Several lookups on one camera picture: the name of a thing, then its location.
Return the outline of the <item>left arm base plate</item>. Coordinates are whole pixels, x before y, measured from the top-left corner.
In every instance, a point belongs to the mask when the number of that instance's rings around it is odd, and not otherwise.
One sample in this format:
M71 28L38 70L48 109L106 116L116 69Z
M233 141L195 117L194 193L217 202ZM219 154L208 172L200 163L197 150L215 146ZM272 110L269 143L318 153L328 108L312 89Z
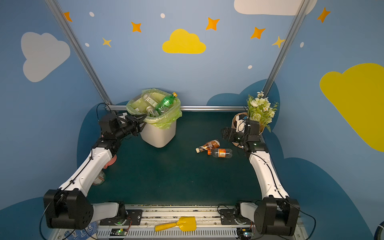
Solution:
M100 221L100 226L139 226L141 223L143 210L126 210L126 218L122 222L116 222L113 219L104 219Z

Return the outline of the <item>orange label bottle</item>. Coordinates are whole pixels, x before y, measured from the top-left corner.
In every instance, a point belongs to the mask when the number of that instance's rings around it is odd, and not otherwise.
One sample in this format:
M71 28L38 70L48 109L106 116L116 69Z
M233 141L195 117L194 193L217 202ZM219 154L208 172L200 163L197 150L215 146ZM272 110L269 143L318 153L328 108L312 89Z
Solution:
M233 156L233 151L231 149L213 149L213 150L208 150L207 154L215 158L230 159Z

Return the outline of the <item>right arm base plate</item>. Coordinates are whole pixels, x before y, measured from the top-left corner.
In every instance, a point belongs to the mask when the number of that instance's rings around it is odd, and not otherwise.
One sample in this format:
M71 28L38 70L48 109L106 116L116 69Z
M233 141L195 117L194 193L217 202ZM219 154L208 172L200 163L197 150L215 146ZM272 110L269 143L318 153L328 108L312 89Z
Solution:
M238 225L234 209L219 209L219 215L222 225Z

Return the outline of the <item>lime label jar bottle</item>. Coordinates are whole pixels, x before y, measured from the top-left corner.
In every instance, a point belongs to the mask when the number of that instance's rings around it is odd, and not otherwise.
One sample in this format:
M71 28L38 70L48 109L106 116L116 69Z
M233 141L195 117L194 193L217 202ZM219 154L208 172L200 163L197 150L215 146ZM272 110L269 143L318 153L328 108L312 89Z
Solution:
M150 117L157 118L160 116L159 113L153 107L148 106L146 110Z

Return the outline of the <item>green plastic bottle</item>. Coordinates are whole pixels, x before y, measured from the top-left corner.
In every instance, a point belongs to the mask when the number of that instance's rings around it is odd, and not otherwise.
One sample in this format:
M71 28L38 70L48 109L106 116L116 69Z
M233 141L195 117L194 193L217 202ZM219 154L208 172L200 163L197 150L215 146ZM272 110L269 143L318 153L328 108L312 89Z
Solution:
M166 111L169 110L169 108L172 106L172 104L174 103L176 97L178 95L176 93L172 93L171 95L168 95L166 97L164 97L158 104L157 106L155 107L155 110L159 113L159 114L162 114L162 113L165 113Z

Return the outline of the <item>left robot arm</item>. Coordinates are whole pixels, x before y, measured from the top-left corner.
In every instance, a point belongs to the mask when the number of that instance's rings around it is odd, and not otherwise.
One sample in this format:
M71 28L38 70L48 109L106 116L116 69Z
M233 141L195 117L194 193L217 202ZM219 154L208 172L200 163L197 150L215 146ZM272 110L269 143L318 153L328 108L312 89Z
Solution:
M127 219L123 202L91 204L88 192L105 166L114 158L123 138L137 136L145 126L146 115L109 113L99 121L101 136L81 166L56 190L48 190L43 198L44 216L50 229L83 230L90 223Z

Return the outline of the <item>brown tea bottle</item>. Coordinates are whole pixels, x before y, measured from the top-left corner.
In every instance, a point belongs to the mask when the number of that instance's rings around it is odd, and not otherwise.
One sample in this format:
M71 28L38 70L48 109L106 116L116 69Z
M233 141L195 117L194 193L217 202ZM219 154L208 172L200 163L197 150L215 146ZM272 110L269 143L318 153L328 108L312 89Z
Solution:
M218 140L212 140L212 141L209 141L209 142L205 143L204 145L196 148L196 152L201 153L204 151L211 151L211 150L219 148L219 147L220 147L220 142Z

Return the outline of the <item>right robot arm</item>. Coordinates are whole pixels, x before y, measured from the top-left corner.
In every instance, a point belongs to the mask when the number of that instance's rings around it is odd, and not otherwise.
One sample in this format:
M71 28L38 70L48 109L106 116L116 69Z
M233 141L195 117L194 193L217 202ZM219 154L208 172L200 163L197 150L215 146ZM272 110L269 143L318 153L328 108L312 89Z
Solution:
M235 219L240 223L251 221L260 235L293 236L300 205L283 188L259 130L259 123L249 119L233 120L231 128L222 129L223 139L245 152L258 178L262 195L262 199L255 203L238 203Z

